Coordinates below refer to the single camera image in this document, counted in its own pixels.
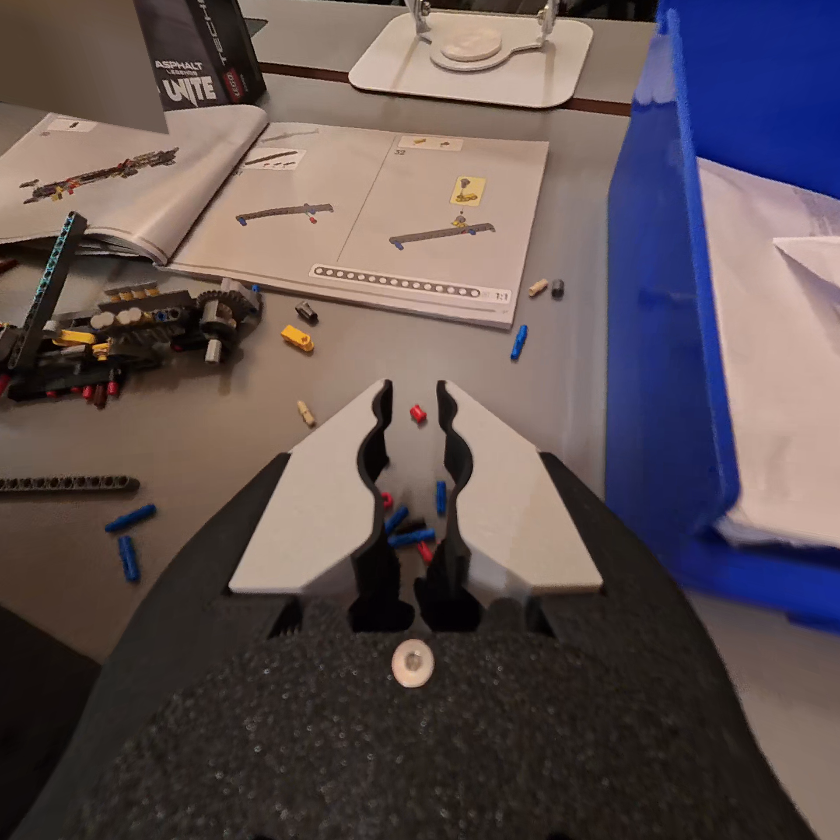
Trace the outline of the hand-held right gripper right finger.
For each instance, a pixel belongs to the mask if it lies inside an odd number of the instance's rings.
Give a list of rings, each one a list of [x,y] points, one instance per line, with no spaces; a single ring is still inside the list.
[[[444,537],[414,591],[433,632],[471,632],[499,600],[603,587],[550,468],[560,462],[452,381],[436,386],[448,493]]]

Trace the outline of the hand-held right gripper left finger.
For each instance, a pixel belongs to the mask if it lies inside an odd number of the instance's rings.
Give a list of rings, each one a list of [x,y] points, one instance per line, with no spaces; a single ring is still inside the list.
[[[237,595],[330,599],[355,632],[402,632],[401,566],[376,485],[389,464],[393,385],[375,381],[289,453],[228,582]]]

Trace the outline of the long dark grey lego beam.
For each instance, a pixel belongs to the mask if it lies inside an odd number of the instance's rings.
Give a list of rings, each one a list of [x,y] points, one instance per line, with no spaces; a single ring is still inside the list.
[[[140,480],[126,475],[38,476],[1,478],[2,496],[127,493],[141,488]]]
[[[8,358],[7,372],[12,377],[25,375],[34,369],[44,328],[47,321],[53,317],[87,227],[88,221],[84,216],[76,211],[68,213],[45,265],[24,326],[21,328],[20,338]]]

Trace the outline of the grey lego car chassis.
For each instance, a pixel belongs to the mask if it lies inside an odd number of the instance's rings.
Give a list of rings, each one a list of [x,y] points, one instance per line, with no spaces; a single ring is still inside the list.
[[[261,319],[257,285],[223,278],[197,295],[155,281],[107,290],[93,309],[51,312],[18,327],[2,322],[2,396],[15,403],[78,396],[104,409],[134,374],[174,354],[226,363]]]

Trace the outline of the open lego instruction booklet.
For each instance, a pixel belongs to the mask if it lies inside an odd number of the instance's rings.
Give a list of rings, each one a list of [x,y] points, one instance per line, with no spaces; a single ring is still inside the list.
[[[95,255],[509,329],[550,145],[180,110],[153,133],[47,114],[2,153],[3,245],[70,211]]]

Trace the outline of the yellow car lego box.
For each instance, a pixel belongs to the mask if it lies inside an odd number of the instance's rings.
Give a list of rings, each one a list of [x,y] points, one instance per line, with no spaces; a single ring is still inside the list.
[[[253,105],[266,93],[238,1],[134,1],[165,112]]]

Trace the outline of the blue storage bin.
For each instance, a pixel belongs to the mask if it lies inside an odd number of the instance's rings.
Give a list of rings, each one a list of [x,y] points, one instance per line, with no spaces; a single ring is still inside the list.
[[[608,194],[605,501],[684,587],[838,635],[838,550],[737,548],[697,157],[838,198],[838,2],[659,2]]]

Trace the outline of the white papers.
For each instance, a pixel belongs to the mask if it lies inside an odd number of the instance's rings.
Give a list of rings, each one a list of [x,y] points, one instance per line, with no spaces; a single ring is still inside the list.
[[[699,159],[740,489],[731,543],[839,545],[839,204]]]

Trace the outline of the white book stand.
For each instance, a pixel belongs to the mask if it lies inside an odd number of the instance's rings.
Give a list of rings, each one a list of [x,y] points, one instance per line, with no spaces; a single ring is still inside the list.
[[[526,110],[574,96],[592,46],[591,26],[560,16],[433,10],[406,1],[349,73],[362,91]]]

